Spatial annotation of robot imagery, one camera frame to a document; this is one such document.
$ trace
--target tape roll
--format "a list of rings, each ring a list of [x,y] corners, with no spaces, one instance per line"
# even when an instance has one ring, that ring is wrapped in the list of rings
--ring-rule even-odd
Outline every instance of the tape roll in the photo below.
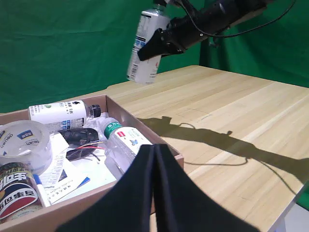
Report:
[[[22,120],[0,127],[0,164],[24,163],[33,174],[42,174],[52,162],[49,131],[42,123]]]

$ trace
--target wooden table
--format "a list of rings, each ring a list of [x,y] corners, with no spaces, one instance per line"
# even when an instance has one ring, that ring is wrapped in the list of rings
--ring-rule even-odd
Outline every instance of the wooden table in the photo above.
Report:
[[[275,229],[309,177],[307,88],[189,66],[90,95],[99,93],[179,150],[206,194],[261,231]]]

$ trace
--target black robotic arm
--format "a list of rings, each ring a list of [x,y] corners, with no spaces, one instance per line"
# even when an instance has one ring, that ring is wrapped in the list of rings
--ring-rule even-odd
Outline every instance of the black robotic arm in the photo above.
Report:
[[[230,36],[218,34],[259,15],[271,2],[273,0],[217,0],[211,6],[198,11],[188,0],[154,0],[154,3],[162,5],[169,3],[181,6],[187,16],[172,19],[166,30],[157,29],[148,43],[138,51],[138,56],[144,61],[159,55],[164,57],[181,54],[208,37],[226,38],[240,35],[241,33]],[[276,20],[284,16],[295,2],[296,0]]]

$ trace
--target paper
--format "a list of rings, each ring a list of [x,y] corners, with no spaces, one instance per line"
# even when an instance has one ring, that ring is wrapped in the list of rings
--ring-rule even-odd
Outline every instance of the paper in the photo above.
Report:
[[[63,171],[61,172],[59,182],[56,183],[53,188],[43,186],[48,200],[51,204],[54,204],[89,180],[90,179],[71,164],[70,161],[64,159]]]
[[[65,160],[69,145],[60,133],[52,134],[50,136],[50,141],[53,152],[53,160],[48,169],[40,175],[40,179],[44,187],[53,188],[61,176],[63,162]]]
[[[89,177],[90,181],[84,186],[81,186],[75,191],[71,192],[60,201],[64,201],[85,192],[89,192],[116,180],[114,175],[105,165],[106,156],[104,150],[97,149],[93,153],[99,157],[100,162],[92,155],[71,162],[80,172]]]

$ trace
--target green backdrop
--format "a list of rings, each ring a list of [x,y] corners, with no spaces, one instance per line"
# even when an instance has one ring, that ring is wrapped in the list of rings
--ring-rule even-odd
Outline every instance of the green backdrop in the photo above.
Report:
[[[203,0],[192,0],[201,8]],[[0,0],[0,113],[126,81],[140,13],[152,0]],[[168,7],[169,15],[184,15]],[[159,72],[198,64],[200,44]]]
[[[225,34],[241,32],[279,15],[292,0],[276,0],[256,18],[237,25]],[[281,20],[256,31],[219,40],[220,47],[203,43],[200,64],[309,87],[309,1],[298,0]]]

